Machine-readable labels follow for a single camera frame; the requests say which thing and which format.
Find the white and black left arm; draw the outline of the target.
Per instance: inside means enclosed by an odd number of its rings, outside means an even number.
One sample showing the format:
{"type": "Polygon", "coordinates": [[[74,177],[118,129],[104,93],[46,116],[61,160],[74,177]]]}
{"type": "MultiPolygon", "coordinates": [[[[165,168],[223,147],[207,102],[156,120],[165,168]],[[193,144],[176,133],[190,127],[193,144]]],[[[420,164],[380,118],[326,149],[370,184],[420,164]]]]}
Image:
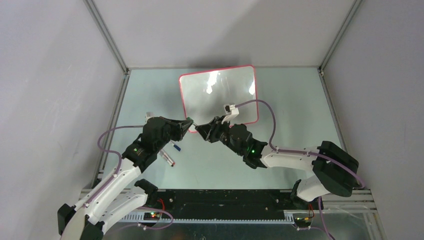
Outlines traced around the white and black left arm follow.
{"type": "Polygon", "coordinates": [[[62,240],[101,240],[105,233],[127,214],[158,203],[158,188],[142,173],[171,141],[181,141],[194,121],[150,117],[142,132],[118,154],[118,163],[105,179],[86,196],[57,211],[58,232],[62,240]]]}

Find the red framed whiteboard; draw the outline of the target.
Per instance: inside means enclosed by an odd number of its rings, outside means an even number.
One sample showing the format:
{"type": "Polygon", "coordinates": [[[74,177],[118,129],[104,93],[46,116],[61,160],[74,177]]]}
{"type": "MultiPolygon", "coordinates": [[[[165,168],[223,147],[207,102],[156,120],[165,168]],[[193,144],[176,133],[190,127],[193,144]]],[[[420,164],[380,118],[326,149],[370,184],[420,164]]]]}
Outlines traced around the red framed whiteboard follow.
{"type": "Polygon", "coordinates": [[[198,125],[225,115],[225,105],[258,99],[256,70],[252,65],[186,73],[178,82],[184,116],[198,125]]]}

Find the green capped white marker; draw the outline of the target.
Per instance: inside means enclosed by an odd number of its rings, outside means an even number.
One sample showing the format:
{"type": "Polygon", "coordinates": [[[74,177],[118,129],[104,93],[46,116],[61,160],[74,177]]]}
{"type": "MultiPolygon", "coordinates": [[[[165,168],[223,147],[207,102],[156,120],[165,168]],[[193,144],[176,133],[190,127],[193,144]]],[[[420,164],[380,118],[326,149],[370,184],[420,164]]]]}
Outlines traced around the green capped white marker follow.
{"type": "Polygon", "coordinates": [[[191,117],[187,117],[186,120],[189,122],[190,126],[194,126],[194,127],[198,126],[191,117]]]}

